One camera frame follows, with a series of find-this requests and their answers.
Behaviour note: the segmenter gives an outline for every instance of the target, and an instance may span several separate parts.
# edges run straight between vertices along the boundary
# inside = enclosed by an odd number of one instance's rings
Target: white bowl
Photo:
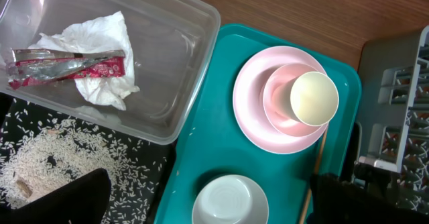
[[[226,175],[208,183],[192,210],[193,224],[266,224],[268,200],[248,177]]]

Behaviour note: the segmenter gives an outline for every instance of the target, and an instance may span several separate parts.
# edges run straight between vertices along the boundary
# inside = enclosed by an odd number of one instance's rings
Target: dish rack
[[[358,162],[386,170],[397,206],[429,213],[429,26],[362,51]]]

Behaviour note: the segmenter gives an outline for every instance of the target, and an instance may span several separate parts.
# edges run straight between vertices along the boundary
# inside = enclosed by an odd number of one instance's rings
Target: clear plastic bin
[[[134,51],[136,85],[126,111],[85,101],[73,80],[0,91],[157,144],[174,141],[202,84],[221,23],[199,0],[0,0],[0,53],[27,48],[39,33],[122,11]]]

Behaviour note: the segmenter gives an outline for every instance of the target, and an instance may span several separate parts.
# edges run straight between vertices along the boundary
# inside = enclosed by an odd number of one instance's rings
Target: paper towel
[[[125,76],[114,78],[75,79],[76,87],[85,100],[97,105],[112,105],[119,110],[126,110],[123,99],[130,93],[140,91],[134,85],[133,49],[129,42],[127,26],[122,13],[99,17],[84,23],[68,26],[62,34],[47,36],[29,49],[46,48],[67,52],[95,53],[107,50],[125,52]]]

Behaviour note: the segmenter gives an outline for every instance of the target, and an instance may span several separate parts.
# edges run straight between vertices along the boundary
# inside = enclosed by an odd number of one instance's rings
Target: teal tray
[[[272,46],[293,46],[308,52],[335,82],[340,105],[329,124],[320,172],[341,173],[361,98],[361,82],[355,70],[244,25],[225,25],[219,32],[204,84],[180,133],[176,163],[156,224],[192,223],[196,195],[209,180],[222,174],[241,174],[262,187],[269,203],[269,224],[298,221],[319,144],[296,154],[265,152],[244,136],[233,112],[233,87],[241,67],[252,55]]]

